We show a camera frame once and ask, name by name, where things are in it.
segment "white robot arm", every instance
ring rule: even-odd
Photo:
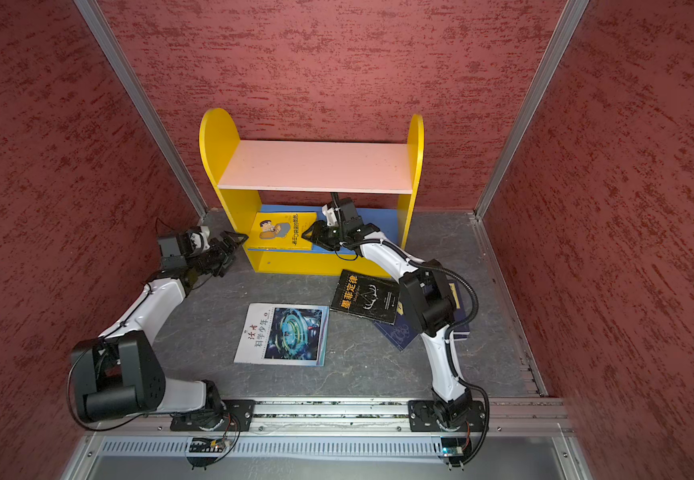
[[[411,327],[421,333],[430,361],[435,397],[433,410],[440,428],[455,431],[464,425],[467,414],[475,407],[471,388],[485,399],[483,408],[487,423],[487,394],[462,378],[456,346],[451,339],[458,324],[475,318],[475,291],[465,279],[435,260],[425,262],[416,258],[389,241],[376,225],[363,224],[351,199],[340,200],[337,194],[331,195],[333,202],[323,206],[326,221],[315,222],[302,237],[327,250],[350,249],[379,265],[399,283],[404,313]],[[459,323],[454,319],[455,301],[447,276],[461,283],[472,300],[469,315]]]
[[[71,354],[67,380],[75,384],[77,415],[85,423],[122,418],[143,412],[200,412],[198,427],[214,427],[223,405],[213,382],[186,382],[163,374],[152,350],[157,333],[173,309],[203,274],[224,276],[246,235],[224,232],[209,238],[209,229],[195,227],[182,234],[158,238],[160,270],[152,274],[131,307],[97,338],[78,342]]]

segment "cartoon character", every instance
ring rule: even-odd
[[[262,227],[262,232],[259,234],[259,238],[262,240],[283,238],[284,236],[288,235],[289,231],[291,231],[291,224],[284,223],[273,225],[273,222],[269,220],[263,220],[261,223],[259,223],[259,226]]]

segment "gray mat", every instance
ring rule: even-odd
[[[231,230],[223,212],[211,213],[206,225],[214,233]],[[480,312],[470,338],[457,342],[465,378],[492,396],[524,396],[507,323],[467,215],[415,214],[406,249],[462,274],[478,293]],[[160,330],[154,349],[166,375],[213,380],[224,397],[429,397],[432,375],[421,339],[399,352],[370,321],[341,312],[330,314],[322,367],[233,363],[249,303],[328,305],[337,279],[256,274],[240,252],[224,278],[192,292]]]

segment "yellow book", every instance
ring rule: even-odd
[[[312,250],[302,238],[318,215],[315,212],[277,212],[256,214],[246,247],[256,250]]]

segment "white book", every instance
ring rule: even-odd
[[[323,366],[329,308],[251,303],[235,363]]]

